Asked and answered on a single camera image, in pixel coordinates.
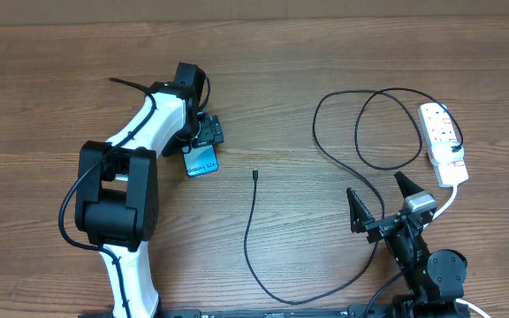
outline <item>wood grain surface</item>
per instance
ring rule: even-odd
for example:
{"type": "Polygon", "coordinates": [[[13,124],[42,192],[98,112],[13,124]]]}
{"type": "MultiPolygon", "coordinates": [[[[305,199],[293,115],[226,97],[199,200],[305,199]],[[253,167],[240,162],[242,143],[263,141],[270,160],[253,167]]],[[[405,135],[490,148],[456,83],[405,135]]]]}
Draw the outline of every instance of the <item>wood grain surface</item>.
{"type": "Polygon", "coordinates": [[[0,0],[0,26],[509,15],[509,0],[0,0]]]}
{"type": "MultiPolygon", "coordinates": [[[[0,317],[75,317],[112,307],[101,257],[62,240],[58,207],[83,143],[117,133],[141,106],[140,92],[107,78],[170,80],[179,61],[211,78],[207,110],[219,116],[225,143],[217,173],[190,179],[180,157],[158,162],[162,211],[150,265],[164,308],[289,307],[259,288],[243,258],[253,168],[260,179],[250,257],[271,291],[304,299],[358,272],[372,246],[350,232],[345,190],[356,189],[376,216],[380,205],[318,151],[312,116],[332,91],[411,87],[449,106],[465,134],[470,174],[424,238],[431,251],[467,257],[465,299],[509,317],[507,16],[0,27],[0,317]]],[[[426,102],[396,96],[416,118],[426,102]]],[[[354,120],[366,98],[331,98],[317,132],[332,154],[370,178],[393,214],[402,202],[395,171],[372,170],[354,152],[354,120]]],[[[417,149],[409,119],[386,98],[369,106],[359,142],[372,163],[384,165],[417,149]]],[[[402,171],[442,204],[450,191],[437,186],[425,152],[402,171]]],[[[66,225],[86,239],[72,208],[66,225]]],[[[383,243],[356,283],[299,307],[365,303],[396,272],[383,243]]],[[[402,292],[398,282],[381,302],[402,292]]]]}

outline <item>black cable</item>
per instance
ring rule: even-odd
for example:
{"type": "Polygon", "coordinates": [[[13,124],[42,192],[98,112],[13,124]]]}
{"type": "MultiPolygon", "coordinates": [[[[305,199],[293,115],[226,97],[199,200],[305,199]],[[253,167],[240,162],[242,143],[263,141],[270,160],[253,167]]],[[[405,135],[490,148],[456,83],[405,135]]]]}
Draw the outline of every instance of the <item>black cable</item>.
{"type": "Polygon", "coordinates": [[[372,254],[370,255],[370,257],[368,258],[368,261],[367,261],[367,264],[364,266],[364,268],[361,270],[361,272],[359,272],[357,275],[355,275],[350,281],[348,281],[347,283],[345,284],[342,284],[341,286],[339,286],[338,288],[334,289],[334,290],[331,290],[331,291],[327,291],[326,293],[324,294],[321,294],[319,296],[315,296],[315,297],[312,297],[310,299],[305,299],[305,300],[299,300],[299,301],[290,301],[290,300],[284,300],[284,299],[281,299],[277,296],[275,296],[272,292],[270,292],[268,289],[266,289],[266,287],[262,284],[262,282],[260,281],[260,279],[258,278],[258,276],[255,274],[255,270],[253,269],[253,266],[251,265],[251,262],[250,260],[248,259],[248,253],[247,253],[247,237],[248,237],[248,230],[250,229],[251,227],[251,221],[253,220],[253,212],[255,211],[255,203],[256,203],[256,183],[257,183],[257,180],[258,180],[258,170],[253,170],[253,180],[254,180],[254,190],[253,190],[253,205],[251,206],[251,213],[248,217],[248,223],[247,223],[247,229],[245,230],[245,238],[243,240],[243,251],[245,252],[245,260],[247,261],[247,266],[248,266],[248,269],[251,271],[251,274],[253,275],[254,277],[254,280],[258,283],[259,286],[261,286],[261,288],[269,295],[271,296],[274,300],[277,300],[281,303],[285,303],[285,304],[288,304],[288,305],[302,305],[302,304],[306,304],[310,301],[314,301],[314,300],[317,300],[317,299],[321,299],[323,297],[327,297],[327,296],[330,296],[331,294],[334,294],[335,292],[338,292],[338,291],[341,291],[343,290],[344,288],[346,288],[348,285],[352,284],[354,281],[356,281],[357,279],[359,279],[362,274],[364,274],[364,272],[368,269],[368,266],[370,266],[370,263],[372,262],[372,259],[374,257],[374,254],[376,252],[376,248],[378,247],[378,243],[376,242],[375,244],[375,247],[373,248],[372,250],[372,254]]]}
{"type": "Polygon", "coordinates": [[[203,102],[201,103],[200,105],[200,108],[198,109],[198,111],[203,111],[203,109],[208,106],[208,101],[209,101],[209,95],[211,94],[211,83],[209,83],[209,77],[208,75],[205,76],[205,81],[208,83],[208,93],[205,95],[205,99],[203,100],[203,102]]]}
{"type": "Polygon", "coordinates": [[[380,287],[380,289],[376,292],[376,294],[374,296],[372,296],[372,298],[370,299],[370,301],[368,302],[368,305],[367,307],[365,308],[364,310],[364,314],[362,315],[363,318],[368,318],[368,311],[370,310],[370,308],[372,307],[372,304],[375,303],[376,299],[378,299],[378,297],[380,297],[380,295],[391,285],[393,284],[394,282],[396,282],[398,280],[398,278],[402,277],[404,275],[404,273],[406,273],[405,271],[401,271],[399,272],[398,274],[396,274],[396,276],[392,277],[386,284],[384,284],[384,286],[380,287]]]}
{"type": "Polygon", "coordinates": [[[415,263],[417,262],[417,248],[415,247],[414,235],[412,235],[412,229],[410,228],[410,224],[408,222],[404,222],[406,225],[407,235],[410,236],[410,242],[412,243],[412,249],[414,250],[414,258],[412,259],[412,264],[410,268],[415,267],[415,263]]]}
{"type": "MultiPolygon", "coordinates": [[[[422,96],[425,96],[427,98],[429,98],[432,102],[435,102],[437,103],[448,115],[449,115],[449,118],[452,120],[452,122],[455,124],[455,126],[457,126],[457,130],[459,131],[459,134],[460,134],[460,144],[458,146],[456,146],[458,149],[460,149],[460,147],[462,147],[462,143],[463,143],[463,135],[462,135],[462,132],[459,128],[459,125],[457,125],[457,122],[455,121],[455,119],[452,117],[451,113],[449,113],[449,111],[447,111],[447,109],[440,103],[438,102],[436,99],[434,99],[433,97],[423,93],[423,92],[420,92],[420,91],[416,91],[416,90],[413,90],[413,89],[409,89],[409,88],[399,88],[399,87],[394,87],[394,88],[386,88],[386,89],[382,89],[382,90],[374,90],[374,89],[354,89],[354,90],[344,90],[344,91],[339,91],[339,92],[333,92],[333,93],[329,93],[327,94],[326,96],[324,96],[322,98],[322,100],[317,104],[317,108],[315,109],[315,113],[314,113],[314,119],[313,119],[313,123],[312,123],[312,136],[314,138],[314,141],[315,141],[315,144],[317,145],[317,147],[323,152],[324,155],[326,155],[327,157],[329,157],[333,162],[339,164],[340,166],[342,166],[343,168],[351,171],[355,176],[357,176],[362,182],[364,182],[364,184],[366,186],[368,186],[368,188],[370,190],[372,190],[372,192],[376,195],[376,197],[378,198],[378,200],[380,201],[380,205],[382,207],[382,215],[381,215],[381,218],[384,219],[384,215],[385,215],[385,205],[384,205],[384,199],[382,198],[382,195],[380,194],[380,192],[378,192],[378,190],[372,185],[372,183],[370,181],[368,181],[368,179],[366,179],[362,174],[360,174],[357,170],[355,170],[354,168],[348,166],[347,164],[341,162],[339,159],[335,158],[333,155],[329,154],[321,145],[321,143],[319,142],[319,139],[317,139],[317,133],[315,132],[315,122],[317,120],[317,113],[319,112],[319,109],[321,108],[323,102],[328,99],[329,97],[332,97],[334,95],[343,95],[343,94],[361,94],[361,93],[369,93],[369,94],[372,94],[369,99],[364,103],[364,105],[362,106],[361,108],[361,112],[359,114],[359,116],[357,117],[357,120],[356,120],[356,123],[355,123],[355,128],[354,128],[354,144],[355,144],[355,147],[357,149],[357,155],[359,156],[359,158],[365,163],[367,164],[368,166],[370,166],[371,168],[374,168],[374,169],[377,169],[377,170],[395,170],[395,169],[399,169],[399,168],[402,168],[408,164],[410,164],[413,160],[415,160],[415,158],[418,157],[418,155],[420,155],[420,153],[422,152],[422,148],[423,148],[423,141],[422,141],[422,134],[420,133],[420,128],[419,126],[417,125],[417,123],[415,122],[414,120],[414,117],[412,116],[412,114],[409,112],[409,110],[406,108],[406,106],[404,106],[404,104],[396,97],[394,97],[393,95],[390,95],[390,94],[386,94],[385,92],[386,91],[391,91],[391,90],[403,90],[403,91],[407,91],[407,92],[413,92],[413,93],[417,93],[419,95],[422,95],[422,96]],[[414,125],[414,129],[415,131],[417,132],[417,136],[418,136],[418,141],[420,143],[419,147],[418,147],[418,150],[417,152],[415,153],[415,155],[407,160],[405,163],[402,163],[402,164],[399,164],[399,165],[396,165],[396,166],[393,166],[393,167],[379,167],[379,166],[375,166],[369,162],[367,162],[361,155],[361,152],[359,151],[359,142],[357,140],[357,137],[358,137],[358,130],[359,130],[359,123],[361,121],[361,116],[362,116],[362,113],[364,112],[365,108],[367,107],[368,103],[372,100],[372,98],[374,98],[376,95],[384,95],[386,97],[389,97],[391,98],[393,101],[395,101],[404,111],[405,113],[407,114],[407,116],[410,118],[410,120],[412,121],[412,124],[414,125]]],[[[257,179],[258,179],[258,171],[257,172],[254,172],[253,171],[253,179],[254,179],[254,193],[253,193],[253,205],[251,207],[251,213],[250,213],[250,216],[248,218],[248,223],[247,223],[247,229],[245,230],[245,238],[244,238],[244,253],[245,253],[245,259],[247,261],[247,266],[251,272],[251,274],[253,275],[253,278],[254,280],[259,284],[259,286],[261,286],[261,288],[264,290],[264,292],[266,292],[270,297],[272,297],[274,300],[277,300],[279,302],[282,302],[282,303],[285,303],[285,304],[288,304],[288,305],[302,305],[302,304],[306,304],[310,301],[313,301],[313,300],[317,300],[317,299],[321,299],[323,297],[327,297],[327,296],[330,296],[331,294],[335,293],[335,292],[339,292],[343,289],[345,289],[347,286],[349,286],[350,284],[352,284],[353,282],[355,282],[357,279],[359,279],[368,269],[368,267],[370,266],[370,263],[372,262],[372,260],[374,259],[374,256],[375,256],[375,253],[376,253],[376,250],[378,248],[378,242],[375,243],[375,246],[374,248],[372,249],[372,253],[370,254],[370,257],[368,258],[368,261],[367,263],[365,264],[364,268],[357,274],[355,275],[353,278],[351,278],[351,280],[349,280],[347,283],[339,286],[338,288],[334,289],[334,290],[331,290],[331,291],[327,291],[326,293],[324,294],[321,294],[321,295],[318,295],[318,296],[315,296],[315,297],[312,297],[310,299],[304,299],[304,300],[299,300],[299,301],[290,301],[290,300],[285,300],[285,299],[281,299],[277,296],[275,296],[272,292],[270,292],[263,284],[262,282],[259,280],[258,276],[255,274],[255,271],[253,270],[253,267],[251,266],[251,263],[248,259],[248,254],[247,254],[247,236],[248,236],[248,231],[250,229],[250,225],[251,225],[251,221],[252,221],[252,218],[253,218],[253,212],[255,210],[255,198],[256,198],[256,182],[257,182],[257,179]]]]}
{"type": "Polygon", "coordinates": [[[84,174],[81,175],[81,177],[74,182],[66,196],[64,197],[64,200],[62,201],[62,205],[60,206],[60,211],[58,213],[58,229],[60,230],[60,234],[62,234],[62,237],[68,244],[85,249],[88,251],[97,251],[107,254],[113,261],[112,264],[115,265],[115,269],[117,271],[118,280],[119,280],[119,290],[121,291],[121,299],[123,300],[123,307],[125,308],[126,316],[127,318],[131,318],[131,311],[129,310],[129,303],[127,301],[127,297],[125,294],[125,285],[123,282],[123,273],[121,272],[121,265],[119,264],[119,258],[110,250],[102,247],[102,246],[92,246],[87,244],[82,244],[80,242],[76,242],[70,236],[68,236],[68,233],[66,233],[65,227],[64,227],[64,216],[66,212],[66,208],[68,207],[68,203],[70,202],[70,199],[73,197],[73,195],[76,193],[76,190],[78,190],[78,186],[80,186],[80,183],[86,178],[86,176],[96,167],[100,166],[102,162],[107,159],[111,154],[113,154],[115,151],[123,147],[129,140],[131,140],[138,132],[139,130],[148,122],[148,120],[152,117],[153,113],[156,110],[156,100],[152,95],[152,92],[150,92],[150,89],[148,87],[145,87],[140,84],[128,82],[126,80],[122,79],[115,79],[110,78],[110,81],[125,84],[129,87],[134,87],[139,89],[141,92],[143,92],[148,98],[150,98],[150,101],[152,102],[152,106],[150,108],[150,111],[148,114],[143,118],[143,120],[132,130],[130,131],[127,136],[122,139],[118,144],[116,144],[114,147],[110,148],[108,151],[103,154],[102,160],[94,163],[84,174]]]}

